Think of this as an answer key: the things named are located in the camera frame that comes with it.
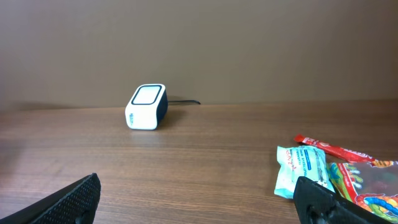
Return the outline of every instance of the candy wrapper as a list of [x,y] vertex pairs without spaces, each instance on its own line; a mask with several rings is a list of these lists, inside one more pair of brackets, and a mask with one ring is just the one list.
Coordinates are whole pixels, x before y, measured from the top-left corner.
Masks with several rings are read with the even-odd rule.
[[329,143],[321,142],[319,140],[315,140],[312,138],[304,137],[301,134],[297,135],[294,138],[294,141],[297,141],[302,144],[307,144],[310,146],[315,146],[320,149],[323,149],[325,153],[330,154],[332,156],[336,156],[337,158],[344,159],[348,162],[372,162],[375,159],[365,153],[356,152],[349,149],[345,149],[339,146],[332,146]]
[[293,198],[294,188],[300,176],[308,177],[334,192],[326,171],[325,153],[322,150],[313,146],[278,146],[277,160],[280,170],[274,191],[276,195]]
[[334,162],[328,165],[328,173],[344,198],[398,223],[398,162]]

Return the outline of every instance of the wall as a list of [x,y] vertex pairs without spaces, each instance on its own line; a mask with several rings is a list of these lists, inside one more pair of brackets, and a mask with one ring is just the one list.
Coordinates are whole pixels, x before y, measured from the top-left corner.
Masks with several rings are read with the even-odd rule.
[[0,1],[0,110],[398,97],[395,0]]

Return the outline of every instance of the red candy wrapper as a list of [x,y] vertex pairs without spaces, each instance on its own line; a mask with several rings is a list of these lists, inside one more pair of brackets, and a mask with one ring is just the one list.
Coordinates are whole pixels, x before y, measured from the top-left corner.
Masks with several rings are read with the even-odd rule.
[[299,143],[307,144],[310,146],[315,146],[319,149],[323,149],[325,153],[330,154],[332,156],[336,156],[340,159],[344,159],[348,162],[372,162],[375,161],[375,158],[362,153],[362,152],[355,152],[349,149],[345,149],[339,146],[331,146],[328,143],[321,142],[319,140],[315,140],[312,138],[304,137],[301,134],[297,135],[294,138],[294,141]]

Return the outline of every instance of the light blue packet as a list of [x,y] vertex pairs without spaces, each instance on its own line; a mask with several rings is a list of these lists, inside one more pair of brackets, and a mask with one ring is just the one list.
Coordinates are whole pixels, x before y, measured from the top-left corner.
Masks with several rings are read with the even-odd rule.
[[325,152],[314,146],[284,148],[278,146],[277,160],[280,164],[274,194],[293,198],[294,188],[300,176],[308,177],[318,184],[333,190],[326,172]]

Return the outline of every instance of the table surface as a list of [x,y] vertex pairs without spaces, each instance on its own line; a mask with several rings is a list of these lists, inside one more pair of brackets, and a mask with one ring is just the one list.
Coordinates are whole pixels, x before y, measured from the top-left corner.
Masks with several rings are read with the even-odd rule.
[[124,108],[3,113],[0,217],[96,172],[95,223],[299,223],[274,195],[298,133],[398,159],[398,100],[170,106],[156,131]]

